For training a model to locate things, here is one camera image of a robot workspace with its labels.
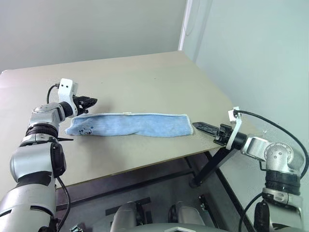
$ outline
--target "black metal table leg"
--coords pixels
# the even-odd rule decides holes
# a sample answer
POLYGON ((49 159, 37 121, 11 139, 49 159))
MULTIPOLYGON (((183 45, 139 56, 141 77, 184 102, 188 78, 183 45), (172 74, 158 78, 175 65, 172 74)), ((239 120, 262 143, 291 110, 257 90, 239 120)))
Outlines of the black metal table leg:
POLYGON ((212 157, 211 160, 200 170, 200 172, 190 181, 189 185, 192 188, 200 186, 213 172, 215 172, 222 164, 235 154, 236 150, 227 150, 225 147, 212 157))

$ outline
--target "white wall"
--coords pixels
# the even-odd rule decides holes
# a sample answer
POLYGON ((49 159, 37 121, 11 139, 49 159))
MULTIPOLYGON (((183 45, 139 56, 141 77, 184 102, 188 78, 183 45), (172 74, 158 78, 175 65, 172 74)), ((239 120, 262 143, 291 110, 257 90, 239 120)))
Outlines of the white wall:
MULTIPOLYGON (((184 51, 241 109, 283 126, 309 148, 309 1, 194 0, 184 51)), ((265 138, 290 138, 261 121, 265 138)), ((264 185, 258 162, 241 154, 221 167, 243 207, 264 185), (247 176, 246 182, 240 182, 247 176)), ((309 230, 309 174, 301 181, 309 230)), ((253 222, 254 207, 248 216, 253 222)))
POLYGON ((0 72, 175 51, 185 0, 0 0, 0 72))

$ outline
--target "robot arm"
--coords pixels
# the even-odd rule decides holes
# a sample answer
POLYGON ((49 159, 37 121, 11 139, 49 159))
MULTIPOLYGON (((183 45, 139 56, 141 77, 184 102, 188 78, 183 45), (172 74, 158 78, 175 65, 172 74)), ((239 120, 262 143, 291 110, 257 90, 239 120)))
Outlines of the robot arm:
POLYGON ((215 143, 229 150, 235 148, 243 155, 258 160, 261 170, 266 171, 263 200, 255 208, 254 227, 258 232, 274 232, 283 228, 303 229, 299 189, 304 157, 294 152, 288 144, 240 133, 242 115, 235 113, 238 110, 238 107, 234 107, 228 112, 230 122, 236 124, 234 129, 225 124, 221 124, 220 128, 203 122, 193 125, 214 136, 215 143), (265 169, 262 169, 262 162, 266 162, 265 169))
POLYGON ((58 138, 59 124, 67 117, 87 113, 97 99, 76 97, 77 84, 62 79, 60 103, 35 108, 26 136, 11 158, 17 185, 0 204, 0 231, 57 231, 55 179, 66 170, 58 138))

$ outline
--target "table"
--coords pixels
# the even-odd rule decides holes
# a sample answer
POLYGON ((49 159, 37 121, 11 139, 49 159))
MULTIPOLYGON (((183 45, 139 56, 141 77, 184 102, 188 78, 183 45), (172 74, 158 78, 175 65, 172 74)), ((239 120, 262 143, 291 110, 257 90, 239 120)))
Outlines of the table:
MULTIPOLYGON (((192 122, 219 126, 229 124, 227 111, 233 107, 181 51, 6 70, 0 75, 1 197, 15 186, 9 161, 26 133, 31 110, 45 104, 48 88, 61 78, 79 84, 78 96, 98 99, 89 109, 93 114, 188 114, 192 122)), ((55 90, 52 101, 58 101, 55 90)), ((255 131, 246 120, 243 124, 243 132, 255 131)), ((175 138, 68 136, 64 129, 69 125, 67 119, 59 129, 60 137, 74 139, 61 142, 67 161, 62 176, 66 185, 220 147, 196 129, 193 135, 175 138)))

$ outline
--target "blue towel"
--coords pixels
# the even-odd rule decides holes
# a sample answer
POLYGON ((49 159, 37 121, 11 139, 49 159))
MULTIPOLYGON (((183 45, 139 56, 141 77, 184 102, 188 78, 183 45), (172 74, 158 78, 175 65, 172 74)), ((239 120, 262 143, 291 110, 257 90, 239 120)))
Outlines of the blue towel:
POLYGON ((152 137, 176 137, 193 134, 187 115, 168 114, 96 114, 72 119, 69 135, 117 136, 139 134, 152 137))

